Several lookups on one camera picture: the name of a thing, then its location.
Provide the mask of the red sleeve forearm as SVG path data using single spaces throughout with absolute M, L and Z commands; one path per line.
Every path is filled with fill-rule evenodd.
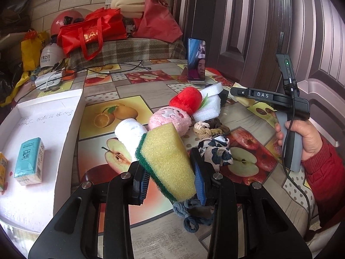
M 344 165 L 334 147 L 322 140 L 320 151 L 302 162 L 318 207 L 320 225 L 344 220 Z

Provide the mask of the right hand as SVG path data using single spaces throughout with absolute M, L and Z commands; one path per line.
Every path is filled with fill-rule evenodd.
M 296 132 L 302 137 L 302 155 L 301 160 L 306 161 L 320 152 L 323 146 L 323 140 L 309 120 L 294 120 L 284 123 L 287 129 Z

